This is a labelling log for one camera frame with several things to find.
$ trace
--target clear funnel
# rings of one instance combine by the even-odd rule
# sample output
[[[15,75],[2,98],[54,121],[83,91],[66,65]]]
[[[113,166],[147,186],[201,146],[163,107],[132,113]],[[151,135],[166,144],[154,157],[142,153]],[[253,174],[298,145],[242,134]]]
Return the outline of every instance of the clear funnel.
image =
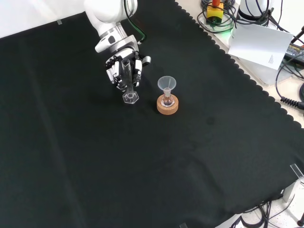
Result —
[[[171,90],[176,86],[176,80],[171,76],[164,76],[158,80],[158,87],[163,91],[164,95],[161,99],[161,104],[164,107],[171,107],[174,105],[174,97],[171,96]]]
[[[123,101],[127,104],[134,104],[138,101],[139,97],[136,91],[133,90],[132,73],[130,60],[124,59],[122,61],[123,65],[123,80],[127,85],[127,91],[123,95]]]

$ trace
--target black tablecloth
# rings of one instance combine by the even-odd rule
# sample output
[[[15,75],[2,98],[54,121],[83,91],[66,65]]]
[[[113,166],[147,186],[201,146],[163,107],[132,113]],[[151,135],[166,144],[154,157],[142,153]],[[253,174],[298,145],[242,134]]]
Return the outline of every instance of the black tablecloth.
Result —
[[[300,125],[174,1],[139,1],[152,64],[135,105],[86,15],[62,21],[0,40],[1,227],[213,228],[295,180]],[[164,75],[172,116],[156,110]]]

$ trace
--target white paper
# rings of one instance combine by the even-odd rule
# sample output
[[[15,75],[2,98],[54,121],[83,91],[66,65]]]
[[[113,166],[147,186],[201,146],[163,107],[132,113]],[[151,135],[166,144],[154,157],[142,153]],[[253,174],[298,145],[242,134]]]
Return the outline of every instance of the white paper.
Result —
[[[229,54],[277,70],[293,35],[260,25],[233,29]]]

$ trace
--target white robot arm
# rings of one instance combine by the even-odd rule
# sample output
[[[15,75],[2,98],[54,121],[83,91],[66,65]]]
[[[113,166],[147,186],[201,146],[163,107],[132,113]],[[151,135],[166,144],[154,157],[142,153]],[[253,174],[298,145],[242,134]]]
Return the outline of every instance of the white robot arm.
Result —
[[[139,54],[138,44],[133,35],[127,36],[120,21],[131,17],[137,10],[137,0],[85,0],[85,12],[100,37],[96,52],[109,49],[114,55],[106,62],[107,74],[120,90],[126,89],[122,75],[122,60],[132,63],[133,84],[138,86],[142,67],[151,62],[150,57]]]

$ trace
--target white table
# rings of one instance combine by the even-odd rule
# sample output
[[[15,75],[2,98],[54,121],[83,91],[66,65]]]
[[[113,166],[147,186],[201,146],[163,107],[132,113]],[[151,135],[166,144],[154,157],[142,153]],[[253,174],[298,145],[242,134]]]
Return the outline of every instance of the white table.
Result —
[[[195,20],[197,20],[197,15],[199,13],[201,13],[201,6],[200,6],[200,0],[176,0],[176,2],[178,2],[178,4],[184,9],[186,10]],[[288,0],[288,1],[284,1],[285,4],[283,5],[283,14],[282,14],[282,19],[280,22],[280,25],[287,29],[288,31],[290,31],[293,34],[297,34],[301,31],[301,27],[304,25],[304,16],[302,14],[302,10],[304,9],[304,1],[301,0]],[[280,3],[281,1],[274,1],[273,3],[273,7],[276,9],[274,11],[274,18],[276,20],[278,20],[279,17],[279,9],[278,7],[280,7]],[[297,8],[292,8],[291,4],[296,4]],[[292,26],[290,25],[291,23],[288,23],[288,19],[290,19],[290,15],[292,15],[292,21],[297,21],[297,23],[293,23]],[[221,49],[223,49],[226,53],[228,52],[228,48],[227,48],[227,42],[225,43],[225,40],[227,39],[221,39],[223,40],[220,41],[220,39],[218,37],[216,37],[215,35],[209,33],[209,35],[215,40],[216,44],[220,46]],[[276,93],[276,89],[274,86],[264,86],[255,76],[254,74],[248,69],[248,67],[241,62],[239,59],[233,57],[234,60],[236,60],[237,64],[239,65],[239,67],[241,69],[243,69],[245,71],[246,74],[250,75],[252,80],[255,80],[256,83],[260,86],[262,86],[262,88],[267,91],[269,93],[270,96],[272,96],[277,102],[280,102],[280,97],[279,95]],[[290,99],[293,100],[297,100],[300,101],[300,97],[299,97],[299,90],[301,85],[303,84],[303,81],[292,77],[289,78],[285,81],[282,81],[278,84],[279,87],[279,91],[280,93],[285,96],[288,97]],[[287,113],[289,115],[291,115],[295,121],[299,122],[302,127],[304,128],[304,111],[302,110],[298,110],[295,108],[292,108],[288,105],[285,105],[283,103],[281,103],[282,107],[287,111]]]

